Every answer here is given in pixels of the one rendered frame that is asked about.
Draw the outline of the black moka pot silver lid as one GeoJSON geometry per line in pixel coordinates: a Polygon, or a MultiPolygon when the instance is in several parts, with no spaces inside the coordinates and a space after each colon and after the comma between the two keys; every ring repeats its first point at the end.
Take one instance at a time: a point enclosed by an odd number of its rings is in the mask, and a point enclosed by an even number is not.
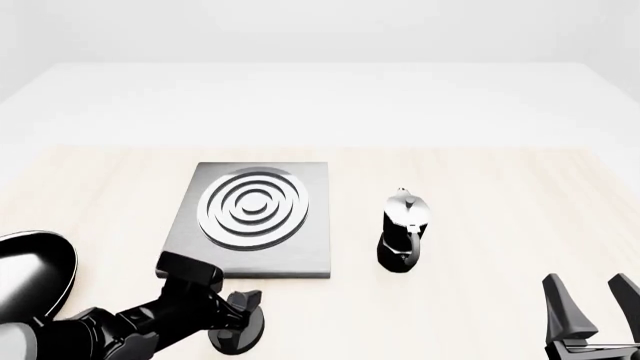
{"type": "Polygon", "coordinates": [[[377,245],[377,261],[389,272],[406,273],[416,266],[421,239],[432,212],[427,203],[407,188],[398,188],[386,200],[382,233],[377,245]]]}

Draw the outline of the black frying pan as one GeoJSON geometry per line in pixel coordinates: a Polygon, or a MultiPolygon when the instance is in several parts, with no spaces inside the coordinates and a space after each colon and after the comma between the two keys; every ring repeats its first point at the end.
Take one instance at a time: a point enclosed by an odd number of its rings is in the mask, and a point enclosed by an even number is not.
{"type": "Polygon", "coordinates": [[[74,287],[77,269],[77,251],[59,233],[0,236],[0,324],[53,320],[74,287]]]}

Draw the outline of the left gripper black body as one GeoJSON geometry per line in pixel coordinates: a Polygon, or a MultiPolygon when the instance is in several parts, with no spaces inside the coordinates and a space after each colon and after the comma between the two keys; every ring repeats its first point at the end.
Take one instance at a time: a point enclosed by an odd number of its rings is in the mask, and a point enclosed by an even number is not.
{"type": "Polygon", "coordinates": [[[197,287],[192,290],[195,298],[195,331],[232,329],[233,317],[228,303],[214,290],[197,287]]]}

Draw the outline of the round black stove knob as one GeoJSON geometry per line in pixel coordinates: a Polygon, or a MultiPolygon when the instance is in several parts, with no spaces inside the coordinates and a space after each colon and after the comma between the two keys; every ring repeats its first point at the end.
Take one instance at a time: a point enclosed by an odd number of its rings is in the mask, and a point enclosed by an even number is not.
{"type": "Polygon", "coordinates": [[[236,356],[251,350],[262,338],[265,318],[260,306],[250,310],[245,302],[228,299],[224,317],[208,330],[208,338],[219,353],[236,356]]]}

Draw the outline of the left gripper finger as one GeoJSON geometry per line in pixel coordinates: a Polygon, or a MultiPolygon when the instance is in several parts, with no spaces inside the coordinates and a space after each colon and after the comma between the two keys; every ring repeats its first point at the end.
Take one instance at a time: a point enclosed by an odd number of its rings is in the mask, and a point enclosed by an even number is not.
{"type": "Polygon", "coordinates": [[[251,335],[250,313],[244,313],[239,320],[232,320],[228,326],[218,332],[220,340],[246,340],[251,335]]]}
{"type": "Polygon", "coordinates": [[[261,301],[261,290],[233,292],[227,297],[230,314],[232,314],[233,317],[250,317],[255,311],[260,309],[261,301]]]}

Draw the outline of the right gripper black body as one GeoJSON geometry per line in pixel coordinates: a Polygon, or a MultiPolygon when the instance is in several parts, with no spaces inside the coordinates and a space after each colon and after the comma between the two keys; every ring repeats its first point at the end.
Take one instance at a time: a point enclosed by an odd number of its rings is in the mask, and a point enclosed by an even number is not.
{"type": "Polygon", "coordinates": [[[633,344],[588,344],[583,338],[546,338],[548,360],[640,360],[640,335],[633,344]]]}

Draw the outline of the grey stove plate with rings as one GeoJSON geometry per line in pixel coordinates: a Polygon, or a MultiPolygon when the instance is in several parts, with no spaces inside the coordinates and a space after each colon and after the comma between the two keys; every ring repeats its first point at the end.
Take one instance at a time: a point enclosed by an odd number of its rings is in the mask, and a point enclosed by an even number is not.
{"type": "Polygon", "coordinates": [[[328,164],[197,164],[155,272],[188,263],[226,278],[329,278],[328,164]]]}

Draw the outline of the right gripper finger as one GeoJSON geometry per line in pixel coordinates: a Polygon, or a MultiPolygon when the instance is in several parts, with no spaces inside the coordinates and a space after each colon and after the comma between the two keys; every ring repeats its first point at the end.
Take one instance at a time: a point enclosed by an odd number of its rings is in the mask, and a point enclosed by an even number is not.
{"type": "Polygon", "coordinates": [[[545,345],[566,342],[584,346],[599,330],[581,311],[567,287],[556,273],[550,273],[542,281],[546,305],[545,345]]]}
{"type": "Polygon", "coordinates": [[[632,337],[640,339],[640,287],[623,273],[614,275],[608,286],[625,316],[632,337]]]}

